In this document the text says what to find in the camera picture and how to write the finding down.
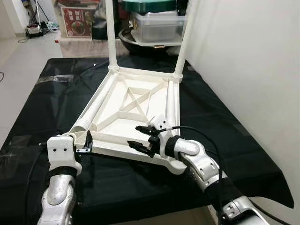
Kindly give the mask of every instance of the white bracket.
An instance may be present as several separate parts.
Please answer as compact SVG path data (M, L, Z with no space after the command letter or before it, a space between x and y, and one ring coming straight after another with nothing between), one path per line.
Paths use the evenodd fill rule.
M61 166L70 166L81 173L81 165L76 162L73 152L73 138L69 136L51 137L47 141L50 171Z
M171 132L171 125L169 124L168 120L164 115L153 117L152 120L149 122L149 125L155 127L156 130L167 129L166 131L161 132L158 135L160 139L159 154L162 158L167 158L168 156L165 155L165 145L169 138L173 137Z

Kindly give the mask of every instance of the plastic storage box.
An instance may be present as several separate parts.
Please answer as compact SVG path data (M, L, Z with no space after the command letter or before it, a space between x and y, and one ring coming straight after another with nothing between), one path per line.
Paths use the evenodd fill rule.
M181 45L185 16L178 16L176 11L133 15L134 29L131 34L139 45Z

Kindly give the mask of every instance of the white wall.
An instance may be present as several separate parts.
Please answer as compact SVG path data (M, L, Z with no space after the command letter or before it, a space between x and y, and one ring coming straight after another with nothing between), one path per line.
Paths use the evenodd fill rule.
M188 61L282 169L300 220L298 0L202 0Z
M29 16L21 0L2 0L2 2L15 33L25 33L25 28L29 23Z
M0 1L0 21L0 39L14 38L15 32L2 1Z

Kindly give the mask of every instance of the metal joint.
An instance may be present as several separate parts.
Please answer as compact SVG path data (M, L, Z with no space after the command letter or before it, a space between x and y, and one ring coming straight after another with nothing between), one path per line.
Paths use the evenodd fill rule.
M246 211L252 211L253 214L256 214L256 216L260 219L259 221L261 224L269 224L246 196L234 199L225 205L223 207L223 219L233 220Z
M195 177L197 184L202 191L205 191L208 186L219 180L219 166L206 154L205 148L202 144L196 141L187 142L197 144L199 147L199 153L196 155L181 153L183 162L190 166L190 170ZM222 173L222 178L226 178L227 175L224 172Z
M195 156L200 152L200 143L179 138L174 146L174 155L179 160L179 153L184 153L189 156Z
M74 178L71 177L70 175L51 177L54 179L50 179L50 186L42 197L43 212L38 225L72 225L71 213L75 205L75 193L72 187Z

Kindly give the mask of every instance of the black cable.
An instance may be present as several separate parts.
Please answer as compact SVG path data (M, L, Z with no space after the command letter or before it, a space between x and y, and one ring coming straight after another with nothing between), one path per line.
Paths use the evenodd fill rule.
M285 221L283 221L283 220L281 220L281 219L275 217L274 215L268 213L266 210L262 209L259 205L257 205L255 202L253 202L251 199L249 199L249 200L250 200L250 202L252 202L252 204L253 204L259 211L261 211L263 214L267 215L267 216L270 217L271 219L274 219L275 221L277 221L277 222L279 222L279 223L281 223L281 224L283 224L283 225L290 225L289 223L287 223L287 222L285 222Z
M1 82L1 81L3 81L3 79L4 79L4 73L3 73L3 72L0 72L0 74L2 74L2 77L1 77L1 79L0 79L0 82Z
M28 40L29 40L29 37L21 39L21 40L18 40L18 43L19 44L23 44L23 43L27 42Z
M36 166L38 158L41 155L41 153L42 153L42 151L39 150L36 158L34 159L34 161L32 163L31 169L30 169L30 171L28 173L28 177L27 177L27 183L26 183L26 187L25 187L25 191L24 191L24 218L23 218L24 225L27 225L27 204L28 204L28 191L29 191L29 186L30 186L30 180L32 177L32 172L34 170L34 167Z
M29 19L29 26L38 23L37 19L36 19L36 15L38 14L38 10L35 9L33 11L33 15L31 16L31 18Z
M44 12L43 8L41 7L41 5L39 4L38 1L37 1L37 4L39 5L39 7L41 8L41 10L43 11L43 14L45 15L46 19L47 19L48 21L50 21L49 18L47 17L47 15L46 15L46 13ZM37 21L37 19L36 19L36 15L37 15L37 14L38 14L38 6L36 5L35 10L34 10L34 13L33 13L32 17L31 17L30 20L29 20L29 25L31 25L31 23L32 23L31 21L32 21L33 18L35 18L36 23L38 23L38 21Z
M222 215L222 175L223 175L223 165L222 165L222 160L221 160L221 156L220 156L220 152L219 149L217 147L217 145L215 144L215 142L209 138L206 134L204 134L203 132L201 132L200 130L193 128L193 127L188 127L188 126L175 126L172 127L172 129L189 129L189 130L193 130L199 134L201 134L203 137L205 137L208 141L210 141L212 143L212 145L214 146L216 153L217 153L217 158L219 161L219 186L218 186L218 204L219 204L219 212L218 212L218 225L221 225L221 215ZM158 132L163 132L166 131L166 129L161 129Z
M213 155L217 155L217 153L213 152L213 151L210 151L210 150L205 150L206 152L210 153L210 154L213 154Z

